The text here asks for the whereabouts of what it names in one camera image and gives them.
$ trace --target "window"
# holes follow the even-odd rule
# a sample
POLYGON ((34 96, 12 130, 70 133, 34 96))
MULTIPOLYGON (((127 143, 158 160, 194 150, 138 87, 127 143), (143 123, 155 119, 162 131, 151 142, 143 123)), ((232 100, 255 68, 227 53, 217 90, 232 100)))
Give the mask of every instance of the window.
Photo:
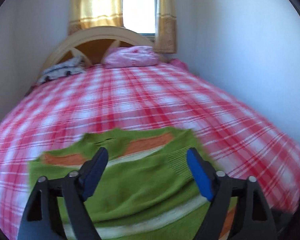
POLYGON ((150 38, 154 36, 157 0, 122 0, 122 13, 125 28, 150 38))

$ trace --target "curtain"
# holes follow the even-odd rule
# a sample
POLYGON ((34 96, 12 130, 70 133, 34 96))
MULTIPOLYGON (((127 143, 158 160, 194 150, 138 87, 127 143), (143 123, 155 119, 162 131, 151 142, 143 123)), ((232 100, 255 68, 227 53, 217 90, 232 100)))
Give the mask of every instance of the curtain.
POLYGON ((105 25, 123 26, 122 0, 71 0, 69 34, 105 25))
POLYGON ((175 0, 158 0, 157 11, 154 50, 160 53, 176 53, 177 17, 175 0))

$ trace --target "black and white fabric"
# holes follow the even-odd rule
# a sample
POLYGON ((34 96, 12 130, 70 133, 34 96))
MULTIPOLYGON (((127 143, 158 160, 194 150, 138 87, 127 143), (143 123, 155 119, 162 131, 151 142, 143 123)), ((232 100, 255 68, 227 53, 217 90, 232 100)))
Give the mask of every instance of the black and white fabric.
POLYGON ((60 77, 76 75, 84 72, 85 70, 83 57, 77 56, 60 64, 53 65, 50 68, 47 68, 44 71, 42 71, 38 83, 43 84, 47 81, 54 80, 60 77))

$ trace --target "arched headboard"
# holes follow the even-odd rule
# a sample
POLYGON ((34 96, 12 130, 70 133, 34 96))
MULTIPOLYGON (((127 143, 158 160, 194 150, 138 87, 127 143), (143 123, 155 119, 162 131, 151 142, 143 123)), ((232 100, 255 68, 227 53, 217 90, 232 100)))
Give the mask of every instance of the arched headboard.
POLYGON ((114 40, 121 41, 120 47, 153 46, 153 43, 146 37, 125 28, 100 26, 80 30, 66 38, 53 50, 41 71, 70 59, 72 48, 80 50, 93 64, 98 64, 114 40))

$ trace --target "checkered bed cover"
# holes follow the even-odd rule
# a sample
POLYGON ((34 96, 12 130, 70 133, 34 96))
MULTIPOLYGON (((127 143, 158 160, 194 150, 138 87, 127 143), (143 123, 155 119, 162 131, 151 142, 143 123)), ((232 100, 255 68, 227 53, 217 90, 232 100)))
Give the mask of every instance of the checkered bed cover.
POLYGON ((45 83, 0 124, 0 228, 10 240, 28 198, 27 162, 83 133, 119 127, 192 129, 231 177, 257 177, 271 206, 295 210, 300 145, 254 110, 169 64, 86 73, 45 83))

